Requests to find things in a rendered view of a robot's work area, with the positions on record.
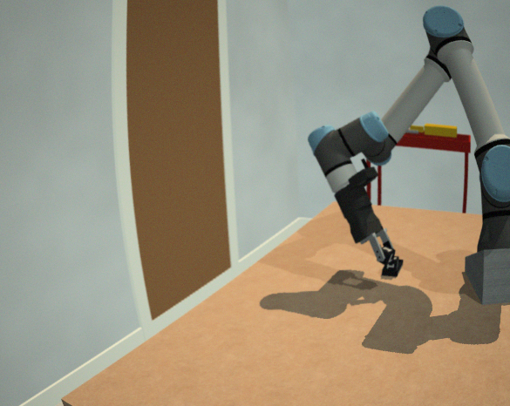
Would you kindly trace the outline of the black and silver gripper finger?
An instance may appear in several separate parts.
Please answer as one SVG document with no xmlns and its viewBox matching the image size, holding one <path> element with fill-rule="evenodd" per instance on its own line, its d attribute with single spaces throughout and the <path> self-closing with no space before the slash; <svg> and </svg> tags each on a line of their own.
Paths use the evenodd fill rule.
<svg viewBox="0 0 510 406">
<path fill-rule="evenodd" d="M 385 255 L 384 255 L 384 251 L 381 247 L 381 245 L 379 245 L 379 242 L 377 240 L 377 236 L 375 233 L 372 233 L 371 235 L 369 235 L 368 237 L 366 237 L 365 239 L 361 240 L 360 243 L 361 245 L 364 244 L 365 242 L 367 241 L 370 241 L 370 244 L 372 246 L 372 249 L 374 251 L 374 254 L 376 255 L 377 257 L 377 261 L 380 262 L 382 261 L 383 259 L 385 259 Z"/>
<path fill-rule="evenodd" d="M 391 244 L 391 240 L 387 234 L 387 229 L 384 228 L 383 230 L 381 230 L 380 232 L 376 233 L 376 236 L 381 238 L 381 241 L 383 242 L 383 246 L 388 246 L 388 247 L 391 247 L 393 248 L 392 244 Z M 394 248 L 393 248 L 394 249 Z"/>
</svg>

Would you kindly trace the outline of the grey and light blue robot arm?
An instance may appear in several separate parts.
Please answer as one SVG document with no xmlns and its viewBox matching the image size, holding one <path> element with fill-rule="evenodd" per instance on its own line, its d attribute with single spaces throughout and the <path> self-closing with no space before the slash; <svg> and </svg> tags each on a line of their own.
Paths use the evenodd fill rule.
<svg viewBox="0 0 510 406">
<path fill-rule="evenodd" d="M 430 44 L 425 65 L 388 112 L 381 119 L 376 112 L 366 113 L 339 129 L 319 127 L 309 135 L 309 145 L 325 178 L 352 164 L 350 158 L 362 151 L 372 164 L 383 166 L 440 86 L 452 78 L 477 144 L 482 203 L 477 252 L 510 248 L 510 138 L 473 58 L 462 16 L 452 7 L 433 6 L 423 25 Z"/>
</svg>

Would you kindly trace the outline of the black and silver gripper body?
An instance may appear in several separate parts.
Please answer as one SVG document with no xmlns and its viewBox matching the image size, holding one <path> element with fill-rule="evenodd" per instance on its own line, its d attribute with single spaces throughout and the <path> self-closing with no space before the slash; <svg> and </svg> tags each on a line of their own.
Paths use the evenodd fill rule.
<svg viewBox="0 0 510 406">
<path fill-rule="evenodd" d="M 360 172 L 357 172 L 353 164 L 348 164 L 337 168 L 326 176 L 330 188 L 335 194 L 337 204 L 350 225 L 350 233 L 356 244 L 372 233 L 383 230 L 364 188 L 378 174 L 374 166 L 368 167 L 365 159 L 361 159 L 361 161 L 365 169 Z"/>
</svg>

